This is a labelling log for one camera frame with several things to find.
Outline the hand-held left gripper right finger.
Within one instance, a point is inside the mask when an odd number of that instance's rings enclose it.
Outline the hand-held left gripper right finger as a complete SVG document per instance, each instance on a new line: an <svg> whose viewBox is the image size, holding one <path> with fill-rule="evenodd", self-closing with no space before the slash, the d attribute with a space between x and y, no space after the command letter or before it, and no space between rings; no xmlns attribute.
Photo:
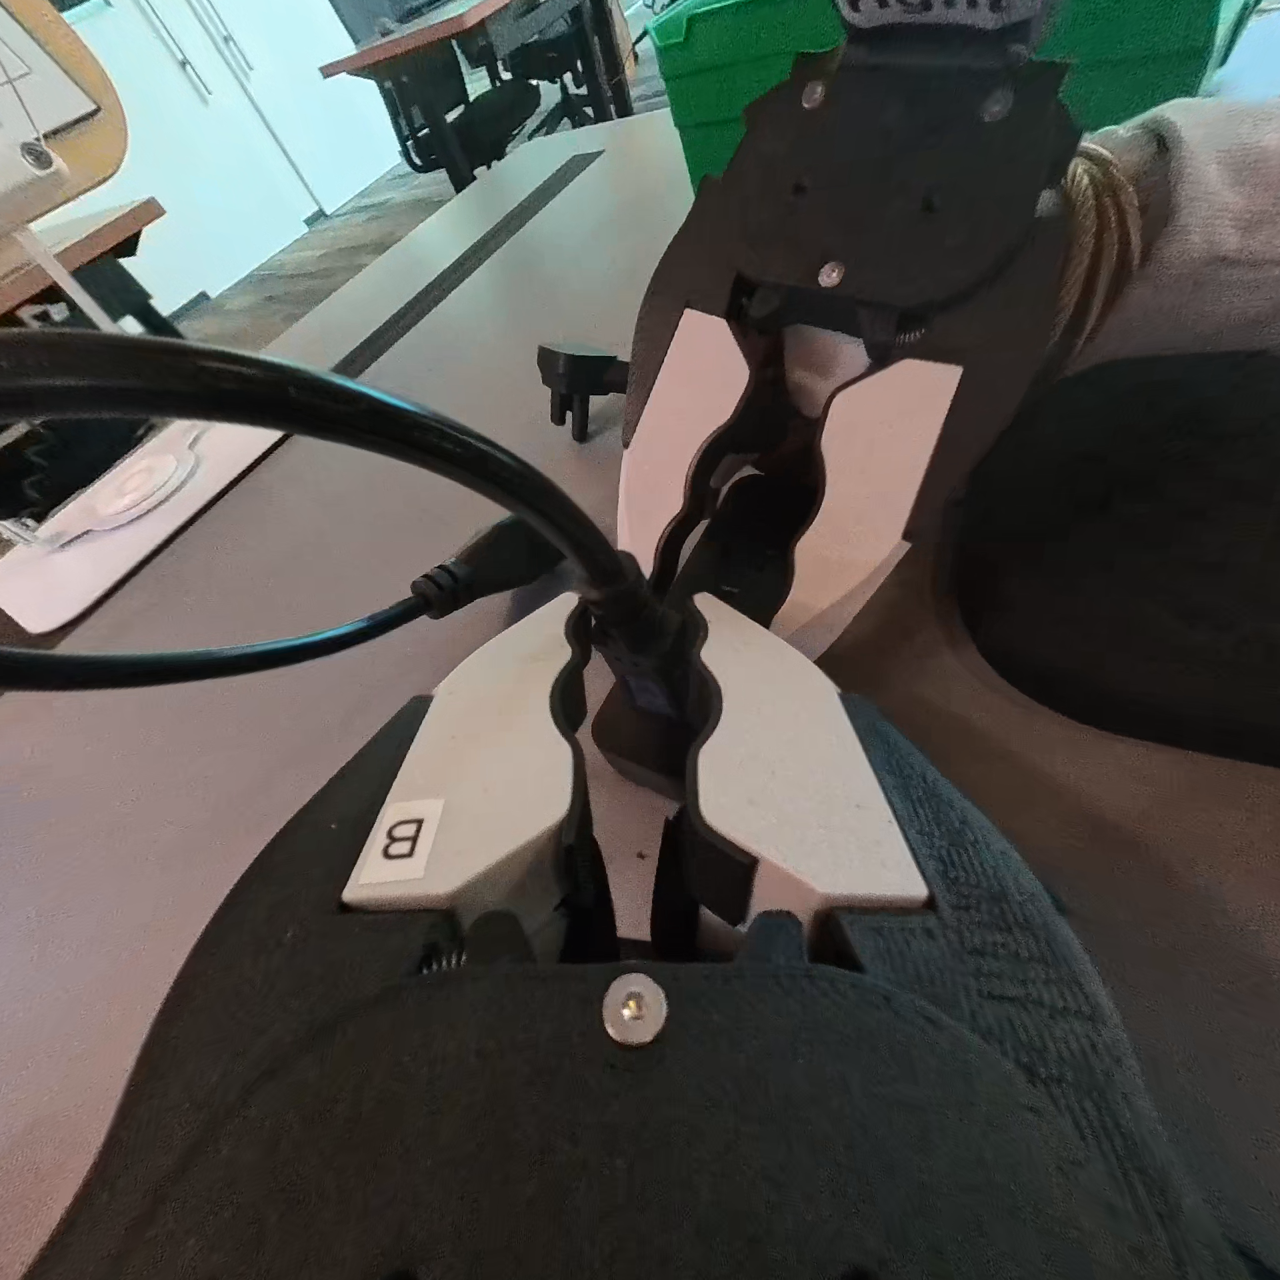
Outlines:
<svg viewBox="0 0 1280 1280"><path fill-rule="evenodd" d="M837 686L711 594L694 624L692 744L662 826L649 900L655 952L696 952L702 918L735 950L771 913L808 945L844 911L930 907L919 864Z"/></svg>

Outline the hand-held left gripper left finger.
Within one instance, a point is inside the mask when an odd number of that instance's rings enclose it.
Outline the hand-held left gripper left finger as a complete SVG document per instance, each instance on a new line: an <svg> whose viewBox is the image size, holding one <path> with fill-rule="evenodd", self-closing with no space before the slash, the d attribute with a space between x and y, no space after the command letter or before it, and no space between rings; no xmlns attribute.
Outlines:
<svg viewBox="0 0 1280 1280"><path fill-rule="evenodd" d="M615 911L593 834L583 673L589 616L555 598L456 667L341 892L364 913L514 917L534 958L610 962Z"/></svg>

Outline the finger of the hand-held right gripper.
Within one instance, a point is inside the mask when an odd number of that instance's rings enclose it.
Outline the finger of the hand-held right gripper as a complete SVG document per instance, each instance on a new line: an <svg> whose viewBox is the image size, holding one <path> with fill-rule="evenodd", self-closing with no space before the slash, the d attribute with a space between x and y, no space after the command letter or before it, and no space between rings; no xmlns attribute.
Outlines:
<svg viewBox="0 0 1280 1280"><path fill-rule="evenodd" d="M962 367L904 357L833 395L799 449L814 491L771 631L820 659L908 551L906 524Z"/></svg>
<svg viewBox="0 0 1280 1280"><path fill-rule="evenodd" d="M778 444L778 335L692 308L623 449L617 547L664 598L694 528L748 462Z"/></svg>

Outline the black braided cord plug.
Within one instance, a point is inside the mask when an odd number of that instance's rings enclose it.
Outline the black braided cord plug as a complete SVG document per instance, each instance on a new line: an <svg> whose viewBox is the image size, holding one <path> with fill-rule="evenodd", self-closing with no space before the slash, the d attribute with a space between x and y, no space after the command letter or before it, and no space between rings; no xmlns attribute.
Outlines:
<svg viewBox="0 0 1280 1280"><path fill-rule="evenodd" d="M536 370L549 393L549 423L568 425L572 442L585 444L593 399L625 395L630 367L593 348L542 344L536 348Z"/></svg>

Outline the green plastic bin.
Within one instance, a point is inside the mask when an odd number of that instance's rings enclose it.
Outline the green plastic bin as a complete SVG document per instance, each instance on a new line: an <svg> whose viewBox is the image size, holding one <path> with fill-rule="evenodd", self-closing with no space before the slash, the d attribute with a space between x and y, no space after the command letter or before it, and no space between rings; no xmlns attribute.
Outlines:
<svg viewBox="0 0 1280 1280"><path fill-rule="evenodd" d="M690 185L717 177L745 136L745 110L799 59L829 55L850 14L897 3L673 3L647 36ZM1032 3L1026 48L1066 68L1060 100L1086 134L1197 96L1257 3Z"/></svg>

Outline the person's right forearm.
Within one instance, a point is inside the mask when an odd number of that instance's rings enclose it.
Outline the person's right forearm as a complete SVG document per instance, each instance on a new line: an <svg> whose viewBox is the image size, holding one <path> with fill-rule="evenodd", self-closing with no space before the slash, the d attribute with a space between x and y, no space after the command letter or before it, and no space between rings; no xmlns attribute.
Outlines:
<svg viewBox="0 0 1280 1280"><path fill-rule="evenodd" d="M1137 200L1141 262L1066 374L1278 355L1278 98L1173 100L1084 138Z"/></svg>

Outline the person's right hand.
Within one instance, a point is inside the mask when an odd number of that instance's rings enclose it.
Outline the person's right hand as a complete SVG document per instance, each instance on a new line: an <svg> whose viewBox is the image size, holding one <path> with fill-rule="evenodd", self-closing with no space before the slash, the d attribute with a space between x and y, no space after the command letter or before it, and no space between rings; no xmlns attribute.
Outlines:
<svg viewBox="0 0 1280 1280"><path fill-rule="evenodd" d="M855 337L790 325L782 329L782 376L792 408L810 421L822 419L833 395L872 369Z"/></svg>

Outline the black round fabric pad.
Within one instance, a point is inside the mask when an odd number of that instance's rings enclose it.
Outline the black round fabric pad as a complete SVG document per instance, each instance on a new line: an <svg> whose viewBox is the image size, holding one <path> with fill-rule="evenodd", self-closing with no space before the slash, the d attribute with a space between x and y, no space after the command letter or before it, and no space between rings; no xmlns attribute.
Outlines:
<svg viewBox="0 0 1280 1280"><path fill-rule="evenodd" d="M1073 723L1278 765L1278 357L1113 361L1019 410L951 583L1000 680Z"/></svg>

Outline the black office chair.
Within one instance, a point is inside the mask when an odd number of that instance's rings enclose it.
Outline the black office chair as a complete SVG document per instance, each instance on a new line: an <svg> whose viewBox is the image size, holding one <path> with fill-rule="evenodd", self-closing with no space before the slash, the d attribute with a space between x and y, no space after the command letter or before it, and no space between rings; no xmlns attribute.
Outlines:
<svg viewBox="0 0 1280 1280"><path fill-rule="evenodd" d="M407 125L399 138L399 151L407 168L422 175L441 171L444 168L443 155L431 141L424 115L427 85L420 80L409 80L399 93L407 110ZM489 170L504 158L508 145L533 119L538 104L540 93L533 83L510 80L488 89L465 106L454 106L452 115L444 108L441 113L469 166Z"/></svg>
<svg viewBox="0 0 1280 1280"><path fill-rule="evenodd" d="M516 81L555 91L525 140L632 117L630 33L611 3L536 3L504 31Z"/></svg>

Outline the brown top office desk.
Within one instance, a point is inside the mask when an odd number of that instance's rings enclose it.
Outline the brown top office desk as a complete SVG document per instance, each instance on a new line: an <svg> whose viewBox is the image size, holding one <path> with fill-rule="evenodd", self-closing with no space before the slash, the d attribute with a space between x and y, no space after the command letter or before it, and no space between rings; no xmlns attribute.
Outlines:
<svg viewBox="0 0 1280 1280"><path fill-rule="evenodd" d="M508 18L512 3L439 3L407 25L394 25L334 63L322 80L349 76L371 83L388 111L396 143L409 170L443 171L456 192L476 179L454 121L471 98L456 40L480 34Z"/></svg>

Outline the brown top desk black frame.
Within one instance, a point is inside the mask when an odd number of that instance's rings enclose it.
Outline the brown top desk black frame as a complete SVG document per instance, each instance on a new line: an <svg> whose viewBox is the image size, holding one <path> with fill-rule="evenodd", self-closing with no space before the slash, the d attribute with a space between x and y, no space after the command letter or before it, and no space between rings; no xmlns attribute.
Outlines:
<svg viewBox="0 0 1280 1280"><path fill-rule="evenodd" d="M142 335L178 340L182 331L157 310L150 292L129 271L142 233L163 215L163 205L146 198L69 217L31 233L112 325L129 322ZM93 329L93 316L67 297L11 233L1 237L1 327Z"/></svg>

